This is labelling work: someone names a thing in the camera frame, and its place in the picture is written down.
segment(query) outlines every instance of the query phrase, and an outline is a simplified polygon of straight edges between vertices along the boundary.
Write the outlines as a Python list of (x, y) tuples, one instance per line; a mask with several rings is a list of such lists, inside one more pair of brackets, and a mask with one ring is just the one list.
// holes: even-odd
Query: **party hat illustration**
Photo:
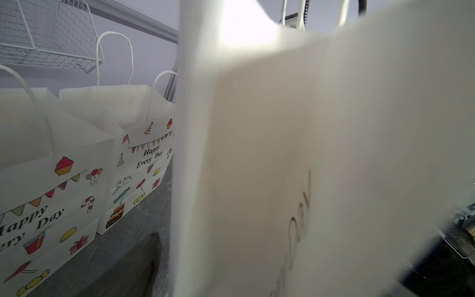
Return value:
[(120, 154), (119, 163), (117, 163), (117, 167), (124, 164), (124, 159), (122, 158), (122, 155), (123, 153)]
[(147, 131), (144, 132), (145, 135), (150, 134), (150, 129), (152, 128), (152, 125), (153, 125), (153, 122), (150, 123), (149, 128), (147, 129)]

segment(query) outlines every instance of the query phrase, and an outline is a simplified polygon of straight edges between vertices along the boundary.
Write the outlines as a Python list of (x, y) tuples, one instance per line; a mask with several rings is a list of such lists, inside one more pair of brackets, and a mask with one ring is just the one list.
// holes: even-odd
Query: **white paper bag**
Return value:
[(327, 37), (183, 7), (173, 296), (380, 294), (475, 180), (474, 4)]
[[(97, 40), (96, 51), (107, 34), (122, 36), (130, 44), (120, 33), (105, 32)], [(130, 49), (133, 74), (131, 44)], [(110, 154), (116, 166), (108, 182), (97, 230), (103, 234), (160, 184), (173, 154), (175, 104), (147, 85), (99, 86), (96, 64), (97, 86), (62, 89), (59, 99), (69, 112), (116, 137)]]
[(0, 89), (4, 156), (17, 162), (0, 169), (0, 295), (21, 296), (94, 239), (114, 140), (70, 116), (48, 89), (30, 90), (0, 68), (25, 88)]

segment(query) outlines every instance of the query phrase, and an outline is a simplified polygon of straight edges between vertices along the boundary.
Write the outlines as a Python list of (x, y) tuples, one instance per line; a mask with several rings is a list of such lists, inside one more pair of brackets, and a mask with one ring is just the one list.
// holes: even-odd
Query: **gray floor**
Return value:
[(120, 260), (135, 243), (154, 231), (160, 234), (163, 252), (153, 296), (164, 297), (168, 290), (171, 170), (172, 162), (158, 188), (104, 235), (96, 234), (91, 244), (48, 277), (28, 297), (73, 297)]

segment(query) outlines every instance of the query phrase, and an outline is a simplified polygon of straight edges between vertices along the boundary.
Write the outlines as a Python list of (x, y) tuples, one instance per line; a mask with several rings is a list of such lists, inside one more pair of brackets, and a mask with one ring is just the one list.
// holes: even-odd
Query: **cupcake illustration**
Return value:
[(61, 161), (56, 164), (55, 172), (57, 175), (63, 175), (68, 173), (71, 170), (71, 166), (73, 166), (74, 161), (70, 160), (66, 157), (63, 157)]

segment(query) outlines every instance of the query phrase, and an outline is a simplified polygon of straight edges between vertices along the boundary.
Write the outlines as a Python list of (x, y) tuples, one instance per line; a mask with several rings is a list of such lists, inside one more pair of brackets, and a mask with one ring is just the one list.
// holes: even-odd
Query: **wire basket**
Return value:
[(91, 11), (82, 0), (0, 0), (0, 64), (89, 73), (96, 42)]

